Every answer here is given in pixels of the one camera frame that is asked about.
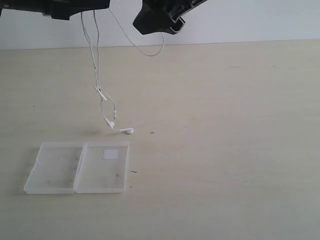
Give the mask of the clear plastic storage case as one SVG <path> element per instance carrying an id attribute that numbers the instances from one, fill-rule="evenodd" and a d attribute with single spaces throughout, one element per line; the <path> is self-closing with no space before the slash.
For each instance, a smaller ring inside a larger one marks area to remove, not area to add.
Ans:
<path id="1" fill-rule="evenodd" d="M 43 142 L 26 194 L 123 193 L 129 142 Z"/>

